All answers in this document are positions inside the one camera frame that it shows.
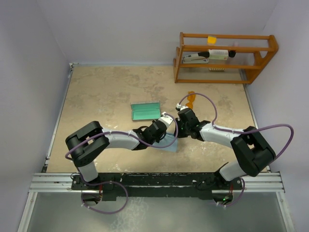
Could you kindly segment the light blue cleaning cloth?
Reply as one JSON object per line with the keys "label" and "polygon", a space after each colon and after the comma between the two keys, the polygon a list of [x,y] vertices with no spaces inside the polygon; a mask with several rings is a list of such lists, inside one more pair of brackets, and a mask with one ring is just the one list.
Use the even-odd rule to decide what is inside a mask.
{"label": "light blue cleaning cloth", "polygon": [[174,137],[172,133],[167,133],[164,138],[162,138],[158,146],[164,151],[176,152],[178,147],[178,139]]}

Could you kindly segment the grey-brown glasses case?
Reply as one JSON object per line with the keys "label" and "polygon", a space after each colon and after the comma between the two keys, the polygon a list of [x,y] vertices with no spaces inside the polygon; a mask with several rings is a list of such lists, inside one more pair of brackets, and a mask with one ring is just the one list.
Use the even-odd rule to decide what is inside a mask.
{"label": "grey-brown glasses case", "polygon": [[161,117],[159,101],[140,101],[130,104],[133,121],[154,120]]}

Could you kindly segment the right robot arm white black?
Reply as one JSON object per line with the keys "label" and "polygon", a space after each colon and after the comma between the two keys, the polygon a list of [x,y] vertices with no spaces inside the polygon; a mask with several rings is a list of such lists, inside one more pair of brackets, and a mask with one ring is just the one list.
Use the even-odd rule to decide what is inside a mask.
{"label": "right robot arm white black", "polygon": [[210,121],[199,121],[192,109],[182,107],[177,118],[178,137],[190,136],[203,142],[213,142],[231,148],[236,161],[225,164],[217,172],[215,185],[226,189],[232,180],[244,175],[257,176],[275,159],[275,152],[259,132],[251,133],[255,127],[244,130],[216,129]]}

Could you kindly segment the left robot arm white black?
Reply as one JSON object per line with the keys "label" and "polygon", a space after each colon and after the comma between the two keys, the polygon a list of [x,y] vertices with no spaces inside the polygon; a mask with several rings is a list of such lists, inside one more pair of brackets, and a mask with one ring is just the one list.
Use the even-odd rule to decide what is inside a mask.
{"label": "left robot arm white black", "polygon": [[125,131],[104,129],[99,122],[93,121],[68,136],[65,143],[68,148],[66,158],[73,161],[82,175],[82,183],[88,189],[99,185],[98,172],[94,164],[99,154],[105,149],[123,148],[127,150],[144,150],[166,134],[171,121],[162,118],[154,120],[150,126]]}

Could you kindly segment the orange sunglasses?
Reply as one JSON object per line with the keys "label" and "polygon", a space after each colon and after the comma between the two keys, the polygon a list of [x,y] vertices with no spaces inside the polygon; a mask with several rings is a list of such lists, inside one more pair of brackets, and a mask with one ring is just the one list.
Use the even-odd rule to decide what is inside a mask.
{"label": "orange sunglasses", "polygon": [[185,104],[188,108],[193,109],[193,102],[195,101],[196,94],[194,91],[188,91],[187,103]]}

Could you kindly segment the staples strip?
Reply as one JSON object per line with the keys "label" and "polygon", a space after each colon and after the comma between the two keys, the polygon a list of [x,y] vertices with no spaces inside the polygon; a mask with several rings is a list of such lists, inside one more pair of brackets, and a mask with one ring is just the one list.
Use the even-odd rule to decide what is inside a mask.
{"label": "staples strip", "polygon": [[225,68],[209,68],[211,72],[224,72]]}

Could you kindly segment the wooden shelf rack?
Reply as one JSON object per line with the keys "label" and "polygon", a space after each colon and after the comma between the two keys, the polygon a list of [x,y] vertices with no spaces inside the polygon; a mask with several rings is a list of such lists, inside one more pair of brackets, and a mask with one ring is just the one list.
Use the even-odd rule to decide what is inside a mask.
{"label": "wooden shelf rack", "polygon": [[[175,83],[252,84],[279,50],[274,35],[180,33],[173,60]],[[207,68],[211,72],[238,70],[239,80],[181,79],[182,68]]]}

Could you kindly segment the white stapler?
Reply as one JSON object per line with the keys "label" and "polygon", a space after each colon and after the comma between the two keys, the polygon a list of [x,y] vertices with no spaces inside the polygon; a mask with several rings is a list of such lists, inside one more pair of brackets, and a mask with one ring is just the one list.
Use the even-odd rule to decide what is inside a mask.
{"label": "white stapler", "polygon": [[209,52],[199,52],[194,54],[189,54],[187,56],[183,56],[182,63],[193,63],[193,64],[200,64],[200,63],[208,63],[209,62]]}

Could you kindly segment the white red box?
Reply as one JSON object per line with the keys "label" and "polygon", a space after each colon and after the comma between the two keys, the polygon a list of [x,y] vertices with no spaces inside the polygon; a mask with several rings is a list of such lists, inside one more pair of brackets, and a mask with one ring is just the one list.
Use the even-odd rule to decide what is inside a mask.
{"label": "white red box", "polygon": [[228,50],[220,50],[220,49],[210,49],[209,50],[209,59],[227,60],[228,57],[229,57]]}

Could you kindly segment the black round knob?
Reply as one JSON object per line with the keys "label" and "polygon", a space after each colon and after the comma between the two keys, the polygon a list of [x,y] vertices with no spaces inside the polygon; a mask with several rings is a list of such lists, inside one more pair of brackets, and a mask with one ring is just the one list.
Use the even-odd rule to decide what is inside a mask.
{"label": "black round knob", "polygon": [[235,51],[235,50],[229,50],[229,51],[228,51],[228,56],[229,56],[230,58],[234,58],[235,55],[236,55],[236,51]]}

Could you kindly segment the yellow sticky note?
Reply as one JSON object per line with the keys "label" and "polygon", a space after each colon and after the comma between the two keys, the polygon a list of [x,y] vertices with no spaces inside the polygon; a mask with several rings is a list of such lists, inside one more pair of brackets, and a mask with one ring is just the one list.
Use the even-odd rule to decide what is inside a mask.
{"label": "yellow sticky note", "polygon": [[207,37],[207,45],[215,45],[217,41],[216,36],[209,35]]}

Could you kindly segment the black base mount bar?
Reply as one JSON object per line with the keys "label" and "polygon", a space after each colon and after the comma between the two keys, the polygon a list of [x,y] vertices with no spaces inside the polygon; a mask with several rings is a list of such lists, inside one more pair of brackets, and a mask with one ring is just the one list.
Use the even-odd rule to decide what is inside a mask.
{"label": "black base mount bar", "polygon": [[225,181],[214,173],[99,173],[86,183],[79,174],[72,174],[73,190],[86,199],[115,201],[118,197],[198,198],[230,202],[235,190],[243,190],[244,182],[237,177]]}

